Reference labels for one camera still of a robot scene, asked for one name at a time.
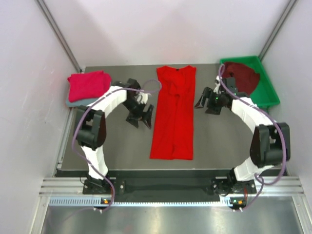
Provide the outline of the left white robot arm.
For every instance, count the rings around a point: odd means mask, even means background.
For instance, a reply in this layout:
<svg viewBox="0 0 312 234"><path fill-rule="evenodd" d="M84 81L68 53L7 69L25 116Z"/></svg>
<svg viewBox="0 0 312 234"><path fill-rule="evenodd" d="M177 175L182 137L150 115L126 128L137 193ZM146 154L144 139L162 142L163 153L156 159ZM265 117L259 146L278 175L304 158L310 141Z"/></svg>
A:
<svg viewBox="0 0 312 234"><path fill-rule="evenodd" d="M126 83L115 82L98 100L77 108L73 142L77 142L82 149L82 157L89 168L84 194L105 194L113 190L106 177L108 167L103 153L107 136L106 118L122 104L129 111L126 118L128 123L137 128L139 122L143 122L151 129L154 106L146 105L148 95L137 80L130 78Z"/></svg>

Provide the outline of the bright red t-shirt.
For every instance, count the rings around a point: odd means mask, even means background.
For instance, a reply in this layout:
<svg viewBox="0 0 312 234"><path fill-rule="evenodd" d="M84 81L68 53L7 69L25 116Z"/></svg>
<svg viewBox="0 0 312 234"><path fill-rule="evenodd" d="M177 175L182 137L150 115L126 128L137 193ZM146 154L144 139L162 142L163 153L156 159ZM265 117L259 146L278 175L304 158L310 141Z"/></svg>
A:
<svg viewBox="0 0 312 234"><path fill-rule="evenodd" d="M158 93L151 159L192 160L196 68L156 69Z"/></svg>

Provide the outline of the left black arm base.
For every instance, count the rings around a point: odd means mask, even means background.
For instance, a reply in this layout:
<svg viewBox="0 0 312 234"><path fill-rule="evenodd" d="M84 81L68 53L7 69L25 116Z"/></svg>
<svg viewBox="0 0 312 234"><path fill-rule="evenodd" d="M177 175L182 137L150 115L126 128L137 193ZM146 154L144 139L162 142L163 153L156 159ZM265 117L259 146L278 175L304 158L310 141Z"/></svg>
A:
<svg viewBox="0 0 312 234"><path fill-rule="evenodd" d="M117 195L124 193L126 188L124 180L115 177L109 177L108 180L113 184ZM105 179L87 178L84 181L82 193L84 195L112 195L113 188Z"/></svg>

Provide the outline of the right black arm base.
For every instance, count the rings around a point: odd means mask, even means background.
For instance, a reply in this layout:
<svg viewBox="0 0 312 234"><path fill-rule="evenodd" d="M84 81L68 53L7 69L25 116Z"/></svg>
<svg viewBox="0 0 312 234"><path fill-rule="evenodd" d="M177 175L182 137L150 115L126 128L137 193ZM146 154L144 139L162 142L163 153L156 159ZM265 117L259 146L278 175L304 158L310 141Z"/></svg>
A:
<svg viewBox="0 0 312 234"><path fill-rule="evenodd" d="M213 192L217 195L227 196L232 194L237 195L255 195L257 193L256 186L253 180L239 181L232 184L227 178L211 179Z"/></svg>

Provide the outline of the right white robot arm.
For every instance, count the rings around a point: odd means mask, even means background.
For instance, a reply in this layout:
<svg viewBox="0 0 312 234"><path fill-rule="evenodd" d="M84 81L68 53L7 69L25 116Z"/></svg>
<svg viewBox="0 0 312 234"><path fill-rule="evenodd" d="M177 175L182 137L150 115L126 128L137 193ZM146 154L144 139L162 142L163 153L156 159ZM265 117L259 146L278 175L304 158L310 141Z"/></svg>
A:
<svg viewBox="0 0 312 234"><path fill-rule="evenodd" d="M278 123L261 110L245 93L235 85L235 79L217 76L215 88L205 87L196 109L206 107L206 113L219 115L223 107L229 108L250 129L253 134L249 157L227 174L226 188L231 193L239 193L247 181L263 171L281 166L281 173L291 158L290 127Z"/></svg>

